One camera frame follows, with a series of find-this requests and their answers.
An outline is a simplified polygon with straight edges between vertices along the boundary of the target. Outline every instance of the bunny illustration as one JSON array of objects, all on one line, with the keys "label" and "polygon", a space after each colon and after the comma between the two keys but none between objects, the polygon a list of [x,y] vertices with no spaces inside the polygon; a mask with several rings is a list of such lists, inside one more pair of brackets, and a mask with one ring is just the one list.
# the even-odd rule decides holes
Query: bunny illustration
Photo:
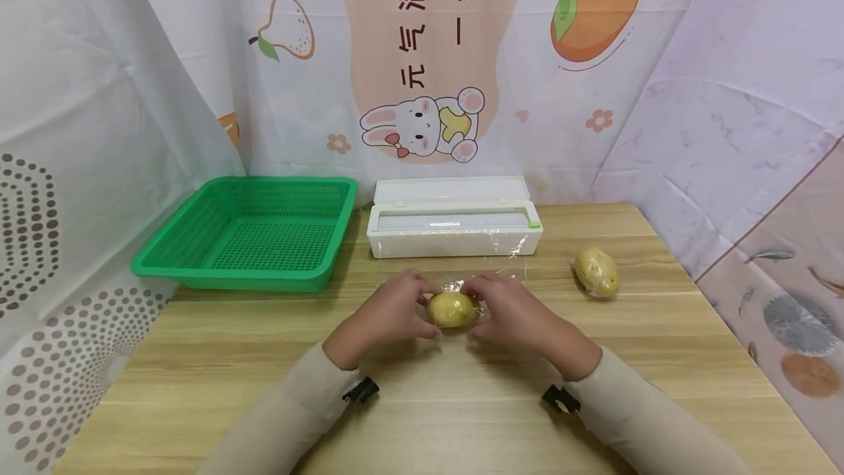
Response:
[{"label": "bunny illustration", "polygon": [[483,92],[470,86],[457,97],[417,97],[373,108],[360,119],[360,126],[366,145],[395,147],[399,158],[442,152],[467,163],[478,152],[475,138],[483,109]]}]

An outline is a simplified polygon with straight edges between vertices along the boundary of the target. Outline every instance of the wooden tabletop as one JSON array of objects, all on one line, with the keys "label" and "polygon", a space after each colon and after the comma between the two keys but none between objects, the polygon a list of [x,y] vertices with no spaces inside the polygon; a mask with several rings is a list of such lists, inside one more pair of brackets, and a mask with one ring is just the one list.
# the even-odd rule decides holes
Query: wooden tabletop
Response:
[{"label": "wooden tabletop", "polygon": [[[385,277],[499,270],[704,421],[758,474],[837,474],[642,214],[627,204],[541,207],[533,257],[373,259],[355,214],[318,295],[180,290],[58,465],[60,474],[188,474],[230,427]],[[587,246],[615,258],[616,301],[589,301],[569,269]],[[472,349],[460,334],[383,348],[361,369],[378,398],[351,407],[305,474],[617,474],[630,470],[539,397],[548,364]]]}]

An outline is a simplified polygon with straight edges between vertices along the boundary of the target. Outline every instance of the child's hand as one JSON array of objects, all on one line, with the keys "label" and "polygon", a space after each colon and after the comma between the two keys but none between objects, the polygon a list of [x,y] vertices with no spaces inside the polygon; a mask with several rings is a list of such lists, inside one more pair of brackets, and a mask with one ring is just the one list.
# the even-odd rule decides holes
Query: child's hand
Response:
[{"label": "child's hand", "polygon": [[415,337],[437,339],[443,333],[418,317],[415,305],[424,304],[424,293],[442,291],[416,269],[398,273],[340,323],[322,343],[322,350],[340,369],[352,370],[373,346]]},{"label": "child's hand", "polygon": [[568,381],[582,380],[598,367],[601,348],[514,279],[485,273],[467,281],[461,291],[485,302],[490,313],[488,322],[468,333],[470,340],[538,353]]}]

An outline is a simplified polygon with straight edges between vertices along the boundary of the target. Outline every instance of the plastic-wrapped potato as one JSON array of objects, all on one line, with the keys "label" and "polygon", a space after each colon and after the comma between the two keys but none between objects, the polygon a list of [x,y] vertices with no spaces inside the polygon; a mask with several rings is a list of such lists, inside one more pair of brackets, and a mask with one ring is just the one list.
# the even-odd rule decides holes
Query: plastic-wrapped potato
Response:
[{"label": "plastic-wrapped potato", "polygon": [[428,301],[426,310],[440,328],[472,325],[480,317],[478,303],[460,292],[438,293]]},{"label": "plastic-wrapped potato", "polygon": [[575,273],[585,291],[596,298],[611,298],[618,293],[621,280],[615,260],[600,248],[590,247],[577,254],[574,262]]}]

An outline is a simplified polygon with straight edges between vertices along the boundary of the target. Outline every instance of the green tray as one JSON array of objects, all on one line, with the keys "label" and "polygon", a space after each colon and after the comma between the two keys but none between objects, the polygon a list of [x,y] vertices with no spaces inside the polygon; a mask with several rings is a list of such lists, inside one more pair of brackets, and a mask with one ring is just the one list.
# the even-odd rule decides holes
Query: green tray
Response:
[{"label": "green tray", "polygon": [[320,292],[356,192],[346,177],[218,177],[150,238],[132,272],[193,288]]}]

